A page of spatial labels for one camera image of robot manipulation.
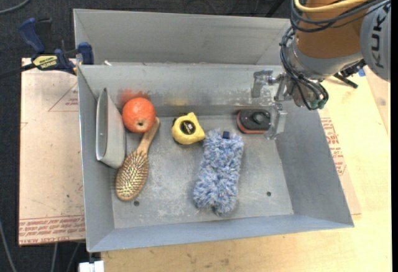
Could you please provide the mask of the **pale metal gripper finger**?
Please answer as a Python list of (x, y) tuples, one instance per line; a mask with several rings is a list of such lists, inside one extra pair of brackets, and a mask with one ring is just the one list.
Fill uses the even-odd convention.
[(284, 132), (285, 122), (288, 112), (284, 110), (280, 103), (274, 103), (271, 108), (271, 124), (269, 129), (265, 132), (267, 139), (275, 139), (279, 134)]
[(254, 84), (251, 89), (251, 96), (253, 98), (259, 98), (261, 95), (262, 88), (265, 86), (271, 86), (274, 84), (273, 70), (261, 70), (254, 72)]

